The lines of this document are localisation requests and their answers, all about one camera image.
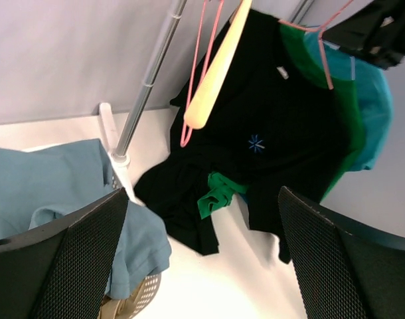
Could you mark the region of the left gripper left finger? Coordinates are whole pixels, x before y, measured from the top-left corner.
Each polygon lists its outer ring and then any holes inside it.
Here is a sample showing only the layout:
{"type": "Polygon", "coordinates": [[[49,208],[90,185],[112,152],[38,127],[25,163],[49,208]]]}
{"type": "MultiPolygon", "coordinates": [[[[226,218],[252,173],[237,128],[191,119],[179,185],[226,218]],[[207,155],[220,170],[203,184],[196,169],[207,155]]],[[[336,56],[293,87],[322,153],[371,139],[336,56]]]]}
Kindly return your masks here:
{"type": "Polygon", "coordinates": [[[0,318],[97,318],[128,196],[117,189],[0,240],[0,318]]]}

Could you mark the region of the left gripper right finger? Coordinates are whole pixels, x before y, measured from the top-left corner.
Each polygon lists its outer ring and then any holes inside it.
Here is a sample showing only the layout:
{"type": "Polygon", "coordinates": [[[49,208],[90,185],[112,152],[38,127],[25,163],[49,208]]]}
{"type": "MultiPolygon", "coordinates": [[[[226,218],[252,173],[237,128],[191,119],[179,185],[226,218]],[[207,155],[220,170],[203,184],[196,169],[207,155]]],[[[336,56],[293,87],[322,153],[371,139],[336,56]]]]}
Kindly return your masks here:
{"type": "Polygon", "coordinates": [[[405,237],[288,187],[278,205],[308,318],[405,319],[405,237]]]}

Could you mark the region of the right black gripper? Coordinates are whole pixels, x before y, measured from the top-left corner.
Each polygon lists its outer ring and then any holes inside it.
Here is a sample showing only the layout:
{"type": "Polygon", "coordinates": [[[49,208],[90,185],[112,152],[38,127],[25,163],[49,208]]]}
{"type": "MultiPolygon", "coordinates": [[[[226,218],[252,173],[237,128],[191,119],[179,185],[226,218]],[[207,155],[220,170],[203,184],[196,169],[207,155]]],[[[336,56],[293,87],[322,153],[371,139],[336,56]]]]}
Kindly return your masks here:
{"type": "Polygon", "coordinates": [[[405,58],[405,0],[375,0],[323,33],[339,50],[383,70],[405,58]]]}

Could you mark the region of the grey blue t shirt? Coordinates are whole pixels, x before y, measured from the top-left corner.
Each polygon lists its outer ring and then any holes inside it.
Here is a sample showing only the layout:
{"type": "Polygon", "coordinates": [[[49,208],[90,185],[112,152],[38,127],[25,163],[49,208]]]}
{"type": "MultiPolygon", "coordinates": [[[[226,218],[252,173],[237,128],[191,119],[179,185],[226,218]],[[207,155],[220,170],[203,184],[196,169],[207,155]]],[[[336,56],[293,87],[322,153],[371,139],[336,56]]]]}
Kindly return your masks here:
{"type": "MultiPolygon", "coordinates": [[[[0,240],[75,212],[111,193],[114,170],[98,139],[35,152],[0,148],[0,240]]],[[[125,299],[148,275],[169,268],[165,224],[128,203],[105,293],[125,299]]]]}

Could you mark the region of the beige wooden hanger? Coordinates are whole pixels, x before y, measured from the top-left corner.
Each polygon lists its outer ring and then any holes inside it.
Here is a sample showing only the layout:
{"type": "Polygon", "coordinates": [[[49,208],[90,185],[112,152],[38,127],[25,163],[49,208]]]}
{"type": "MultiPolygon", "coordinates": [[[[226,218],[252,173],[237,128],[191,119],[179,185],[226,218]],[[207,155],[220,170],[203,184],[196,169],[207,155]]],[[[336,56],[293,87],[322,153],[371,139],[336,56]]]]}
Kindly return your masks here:
{"type": "Polygon", "coordinates": [[[193,130],[200,130],[207,123],[234,57],[251,4],[251,0],[241,1],[228,32],[187,106],[184,122],[193,130]]]}

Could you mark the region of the beige t shirt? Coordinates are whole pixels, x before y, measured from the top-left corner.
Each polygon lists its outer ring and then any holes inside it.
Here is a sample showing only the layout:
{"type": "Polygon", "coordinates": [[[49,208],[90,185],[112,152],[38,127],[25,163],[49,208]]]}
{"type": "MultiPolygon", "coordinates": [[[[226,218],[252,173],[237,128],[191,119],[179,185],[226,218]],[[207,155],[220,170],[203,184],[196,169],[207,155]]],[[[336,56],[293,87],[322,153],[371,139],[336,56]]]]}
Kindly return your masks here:
{"type": "Polygon", "coordinates": [[[133,318],[135,306],[133,296],[130,295],[127,299],[112,299],[104,296],[98,314],[99,319],[120,319],[133,318]]]}

